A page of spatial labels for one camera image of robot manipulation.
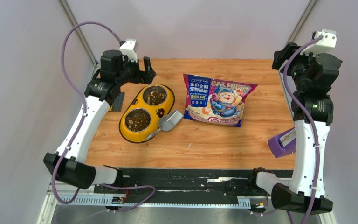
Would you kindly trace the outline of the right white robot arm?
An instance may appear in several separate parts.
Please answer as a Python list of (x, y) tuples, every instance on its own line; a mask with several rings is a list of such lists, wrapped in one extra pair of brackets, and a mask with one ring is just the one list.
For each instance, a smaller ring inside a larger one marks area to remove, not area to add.
[(329, 53), (335, 45), (335, 37), (322, 35), (303, 46), (290, 42), (274, 53), (272, 68), (284, 78), (292, 77), (296, 86), (290, 93), (296, 133), (295, 167), (289, 183), (256, 168), (247, 184), (254, 195), (268, 192), (275, 209), (306, 216), (332, 211), (333, 202), (324, 189), (323, 165), (334, 109), (328, 93), (342, 64)]

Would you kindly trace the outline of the silver metal scoop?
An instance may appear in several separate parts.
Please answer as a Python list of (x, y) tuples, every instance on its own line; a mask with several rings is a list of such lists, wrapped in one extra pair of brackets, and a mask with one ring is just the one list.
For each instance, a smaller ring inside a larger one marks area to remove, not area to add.
[(152, 132), (151, 134), (149, 134), (146, 137), (145, 141), (149, 141), (160, 131), (167, 132), (172, 130), (183, 119), (183, 117), (184, 115), (179, 110), (176, 110), (172, 113), (163, 116), (158, 122), (158, 129)]

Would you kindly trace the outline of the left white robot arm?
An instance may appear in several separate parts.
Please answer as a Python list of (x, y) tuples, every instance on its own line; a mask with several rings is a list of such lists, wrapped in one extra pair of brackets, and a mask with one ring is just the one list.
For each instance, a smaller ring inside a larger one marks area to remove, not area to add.
[(101, 67), (94, 73), (84, 92), (82, 105), (73, 126), (55, 153), (46, 153), (43, 162), (56, 181), (87, 189), (91, 185), (106, 184), (113, 193), (124, 188), (120, 171), (113, 167), (86, 165), (90, 143), (102, 118), (113, 105), (126, 83), (151, 84), (156, 72), (151, 60), (143, 58), (144, 70), (139, 60), (130, 60), (123, 50), (107, 50), (101, 55)]

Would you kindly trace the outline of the colourful pet food bag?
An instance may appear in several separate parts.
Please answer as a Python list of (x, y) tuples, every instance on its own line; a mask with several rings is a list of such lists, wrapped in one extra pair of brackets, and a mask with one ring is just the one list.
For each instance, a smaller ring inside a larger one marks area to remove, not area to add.
[(183, 74), (187, 89), (184, 118), (210, 124), (240, 127), (247, 96), (258, 86)]

